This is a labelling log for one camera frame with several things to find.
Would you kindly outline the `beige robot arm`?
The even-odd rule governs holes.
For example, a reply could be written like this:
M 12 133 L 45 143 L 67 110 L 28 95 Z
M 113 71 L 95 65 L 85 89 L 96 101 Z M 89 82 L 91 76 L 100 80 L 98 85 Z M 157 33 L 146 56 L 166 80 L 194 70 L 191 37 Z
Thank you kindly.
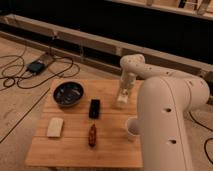
M 194 171 L 184 113 L 207 103 L 206 81 L 180 70 L 151 65 L 141 54 L 121 58 L 117 101 L 128 103 L 137 77 L 137 118 L 144 171 Z

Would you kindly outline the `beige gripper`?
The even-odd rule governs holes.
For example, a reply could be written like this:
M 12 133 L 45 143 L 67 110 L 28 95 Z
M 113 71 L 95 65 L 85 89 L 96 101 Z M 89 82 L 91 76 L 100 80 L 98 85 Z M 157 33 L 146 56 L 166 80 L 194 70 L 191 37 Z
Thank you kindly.
M 123 90 L 128 89 L 128 98 L 132 96 L 133 87 L 136 81 L 136 75 L 134 73 L 122 70 L 122 75 L 120 78 L 120 87 L 118 90 L 118 97 L 123 96 Z

